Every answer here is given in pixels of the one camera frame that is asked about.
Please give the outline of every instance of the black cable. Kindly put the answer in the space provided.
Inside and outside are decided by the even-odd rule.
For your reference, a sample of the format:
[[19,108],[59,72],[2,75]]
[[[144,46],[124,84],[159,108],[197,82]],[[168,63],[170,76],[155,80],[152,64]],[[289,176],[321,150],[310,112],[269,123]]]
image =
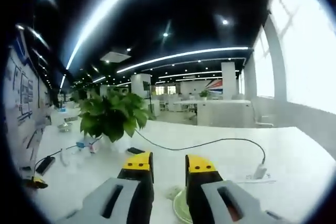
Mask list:
[[216,142],[219,142],[219,141],[223,141],[223,140],[241,140],[241,141],[247,141],[247,142],[250,142],[250,143],[253,143],[253,144],[257,145],[262,150],[263,155],[264,155],[264,157],[262,159],[262,162],[261,162],[262,164],[265,162],[265,159],[266,159],[266,154],[265,154],[264,149],[259,144],[257,144],[256,142],[254,142],[252,140],[249,140],[249,139],[246,139],[246,138],[232,138],[232,137],[231,138],[221,138],[221,139],[214,140],[214,141],[211,141],[211,142],[207,142],[207,143],[204,143],[204,144],[198,144],[198,145],[194,145],[194,146],[190,146],[190,147],[186,147],[186,148],[172,149],[172,148],[167,148],[167,147],[161,146],[159,144],[155,144],[152,141],[148,140],[143,135],[141,135],[139,131],[137,131],[137,130],[135,130],[135,131],[140,136],[142,136],[146,141],[150,142],[152,145],[155,145],[157,147],[160,147],[160,148],[163,148],[163,149],[166,149],[166,150],[169,150],[169,151],[182,151],[182,150],[192,149],[192,148],[200,147],[200,146],[207,145],[207,144],[213,144],[213,143],[216,143]]
[[[73,147],[76,147],[76,145],[70,146],[70,147],[66,148],[66,150],[67,150],[67,149],[70,149],[70,148],[73,148]],[[45,160],[47,157],[54,156],[54,155],[56,155],[57,153],[60,153],[61,151],[62,151],[62,149],[60,149],[59,151],[54,152],[54,153],[52,153],[52,154],[50,154],[50,155],[44,157],[44,158],[41,158],[41,159],[35,164],[35,166],[34,166],[34,174],[35,174],[36,166],[37,166],[41,161]]]

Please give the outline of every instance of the ceiling vent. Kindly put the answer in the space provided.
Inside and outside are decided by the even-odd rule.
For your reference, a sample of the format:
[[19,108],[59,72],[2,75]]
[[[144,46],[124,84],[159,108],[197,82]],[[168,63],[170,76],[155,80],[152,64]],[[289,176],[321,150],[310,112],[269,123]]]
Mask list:
[[118,52],[109,52],[106,55],[104,55],[100,60],[106,61],[106,62],[112,62],[112,63],[120,63],[124,60],[127,60],[128,58],[131,58],[129,55],[123,55]]

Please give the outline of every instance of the black ceiling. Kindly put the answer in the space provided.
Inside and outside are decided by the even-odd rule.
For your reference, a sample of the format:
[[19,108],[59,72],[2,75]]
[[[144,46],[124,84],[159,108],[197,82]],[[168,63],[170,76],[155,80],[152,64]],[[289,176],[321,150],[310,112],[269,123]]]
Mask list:
[[[47,72],[54,85],[59,86],[63,74],[69,80],[67,86],[74,80],[84,78],[84,82],[91,82],[102,75],[110,75],[111,81],[115,78],[120,82],[134,72],[195,59],[231,57],[236,69],[241,70],[244,61],[235,58],[248,58],[251,50],[180,57],[116,74],[120,68],[181,52],[252,47],[259,27],[265,20],[268,3],[268,0],[120,0],[80,47],[68,73],[65,66],[79,34],[101,1],[38,0],[35,3],[32,10],[34,18],[28,25],[41,34],[50,50],[25,32],[27,44],[50,61]],[[229,21],[227,26],[223,25],[223,18]],[[163,33],[167,28],[169,36],[164,38]],[[109,51],[129,54],[131,58],[119,64],[106,64],[100,58]],[[202,65],[208,65],[209,70],[220,70],[219,62],[176,65],[174,70],[171,67],[157,68],[152,71],[153,81],[165,72],[176,74],[185,68],[190,72],[198,72]]]

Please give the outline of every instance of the floor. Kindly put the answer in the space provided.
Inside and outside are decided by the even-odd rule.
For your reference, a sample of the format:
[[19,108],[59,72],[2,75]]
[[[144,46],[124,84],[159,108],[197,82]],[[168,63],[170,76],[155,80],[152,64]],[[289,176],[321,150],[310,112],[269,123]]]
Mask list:
[[167,123],[197,125],[197,117],[193,112],[161,111],[156,120]]

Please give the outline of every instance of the black phone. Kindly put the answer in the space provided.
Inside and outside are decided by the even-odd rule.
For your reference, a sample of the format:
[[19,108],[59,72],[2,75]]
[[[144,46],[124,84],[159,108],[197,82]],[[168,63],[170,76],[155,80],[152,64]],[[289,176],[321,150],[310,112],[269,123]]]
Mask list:
[[37,167],[36,172],[43,175],[50,168],[50,166],[55,162],[54,157],[46,157],[42,163]]
[[132,154],[140,154],[140,153],[144,153],[145,151],[139,150],[137,148],[131,147],[129,149],[127,149],[128,152],[132,153]]

